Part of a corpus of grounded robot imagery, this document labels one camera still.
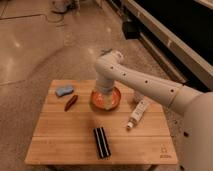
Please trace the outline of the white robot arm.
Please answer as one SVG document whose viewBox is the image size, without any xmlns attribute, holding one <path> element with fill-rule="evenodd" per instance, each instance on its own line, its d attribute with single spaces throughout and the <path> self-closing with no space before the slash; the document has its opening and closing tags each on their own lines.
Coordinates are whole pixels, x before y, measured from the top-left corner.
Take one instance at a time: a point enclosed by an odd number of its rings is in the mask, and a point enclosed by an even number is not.
<svg viewBox="0 0 213 171">
<path fill-rule="evenodd" d="M 213 92 L 138 72 L 122 65 L 123 55 L 111 51 L 98 57 L 96 89 L 108 94 L 118 81 L 183 116 L 184 171 L 213 171 Z"/>
</svg>

